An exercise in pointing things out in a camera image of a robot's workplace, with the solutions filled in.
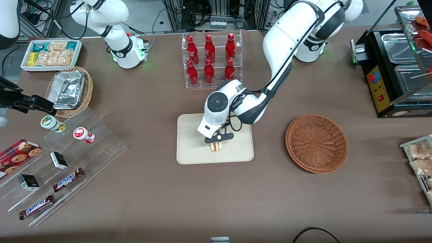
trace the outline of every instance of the red emergency stop button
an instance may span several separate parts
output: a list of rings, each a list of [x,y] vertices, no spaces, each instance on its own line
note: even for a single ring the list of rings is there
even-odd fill
[[[379,80],[379,74],[377,72],[368,75],[368,81],[371,83],[377,83]]]

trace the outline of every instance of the red switch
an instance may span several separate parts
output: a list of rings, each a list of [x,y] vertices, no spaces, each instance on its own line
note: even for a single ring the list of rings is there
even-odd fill
[[[375,81],[375,79],[376,79],[375,74],[370,74],[370,75],[368,75],[368,81],[369,81],[369,82],[373,83],[373,82]]]

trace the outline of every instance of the yellow control panel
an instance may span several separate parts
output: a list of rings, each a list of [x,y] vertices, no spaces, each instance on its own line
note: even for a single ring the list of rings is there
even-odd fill
[[[378,112],[382,112],[387,107],[389,107],[391,103],[390,98],[388,98],[384,82],[382,81],[378,66],[372,69],[366,78],[368,79],[368,84],[374,99],[375,107],[377,108]]]

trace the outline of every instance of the stainless steel tray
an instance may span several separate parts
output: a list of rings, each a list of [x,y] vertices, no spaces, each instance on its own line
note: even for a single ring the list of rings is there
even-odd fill
[[[394,64],[415,64],[416,59],[402,33],[385,34],[381,36],[388,58]]]
[[[418,65],[398,65],[394,71],[399,81],[400,87],[406,93],[424,82],[424,77],[411,79],[411,77],[421,75]],[[421,92],[416,92],[409,97],[412,100],[431,100],[432,99],[432,83],[421,89]]]

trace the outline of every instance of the aluminum foil container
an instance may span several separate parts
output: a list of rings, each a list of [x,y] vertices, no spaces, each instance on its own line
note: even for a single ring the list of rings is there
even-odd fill
[[[55,75],[48,100],[54,103],[54,109],[76,109],[83,94],[83,72],[61,72]]]

